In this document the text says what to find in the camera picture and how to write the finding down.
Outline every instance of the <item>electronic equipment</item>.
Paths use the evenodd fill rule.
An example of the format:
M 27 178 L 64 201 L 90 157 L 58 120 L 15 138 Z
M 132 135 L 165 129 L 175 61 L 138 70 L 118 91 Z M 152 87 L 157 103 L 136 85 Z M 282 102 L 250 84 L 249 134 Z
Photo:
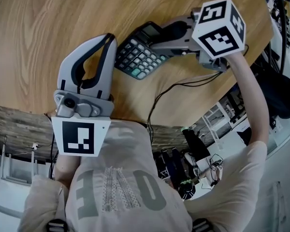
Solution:
M 243 51 L 245 39 L 246 24 L 231 0 L 206 2 L 161 27 L 138 27 L 119 46 L 115 67 L 142 80 L 167 59 L 194 53 L 205 68 L 225 72 L 223 56 Z
M 169 58 L 149 47 L 161 30 L 151 21 L 135 29 L 118 47 L 115 67 L 139 80 L 155 71 Z

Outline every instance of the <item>calculator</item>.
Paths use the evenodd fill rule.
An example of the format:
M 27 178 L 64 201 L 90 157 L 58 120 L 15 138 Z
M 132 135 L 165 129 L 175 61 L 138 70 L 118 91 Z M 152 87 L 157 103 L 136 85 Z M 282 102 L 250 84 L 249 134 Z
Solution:
M 135 29 L 118 47 L 115 67 L 124 73 L 142 80 L 169 59 L 150 49 L 160 36 L 162 28 L 154 22 L 146 22 Z

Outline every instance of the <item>beige t-shirt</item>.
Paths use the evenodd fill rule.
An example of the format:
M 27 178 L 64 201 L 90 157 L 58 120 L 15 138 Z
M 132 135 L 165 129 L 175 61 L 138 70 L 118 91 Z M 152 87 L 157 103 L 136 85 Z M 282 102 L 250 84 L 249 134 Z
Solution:
M 60 192 L 59 182 L 36 176 L 19 231 L 46 231 Z M 128 121 L 112 121 L 99 156 L 81 159 L 65 213 L 78 232 L 192 230 L 181 197 L 158 178 L 147 130 Z
M 70 192 L 35 176 L 18 230 L 46 231 L 61 208 L 70 231 L 191 232 L 192 219 L 206 218 L 216 232 L 241 232 L 255 210 L 266 153 L 263 142 L 249 145 L 224 161 L 222 180 L 212 191 L 183 203 L 158 178 L 147 130 L 112 121 L 100 155 L 82 158 Z

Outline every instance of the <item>person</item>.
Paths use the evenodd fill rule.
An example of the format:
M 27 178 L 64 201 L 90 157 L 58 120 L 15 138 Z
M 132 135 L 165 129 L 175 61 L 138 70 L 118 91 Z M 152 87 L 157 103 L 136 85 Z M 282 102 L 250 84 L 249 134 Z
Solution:
M 212 191 L 183 202 L 158 178 L 147 130 L 112 120 L 97 158 L 59 155 L 55 181 L 39 175 L 31 185 L 18 230 L 46 231 L 60 218 L 75 232 L 241 232 L 255 211 L 267 155 L 269 114 L 263 93 L 241 53 L 228 56 L 241 90 L 252 135 L 224 161 Z

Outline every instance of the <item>wooden tabletop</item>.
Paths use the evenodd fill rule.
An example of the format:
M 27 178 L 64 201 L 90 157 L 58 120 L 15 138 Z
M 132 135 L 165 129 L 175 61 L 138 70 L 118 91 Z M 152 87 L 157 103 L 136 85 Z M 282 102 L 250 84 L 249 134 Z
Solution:
M 53 93 L 62 60 L 82 42 L 106 32 L 120 44 L 146 21 L 161 25 L 210 0 L 0 0 L 0 106 L 32 113 L 55 109 Z M 265 0 L 233 0 L 247 26 L 251 64 L 272 37 Z M 97 59 L 87 63 L 89 75 Z M 146 121 L 154 98 L 184 78 L 212 73 L 194 55 L 176 57 L 142 81 L 115 69 L 113 118 Z M 152 124 L 188 126 L 233 85 L 230 71 L 203 87 L 174 87 L 152 115 Z

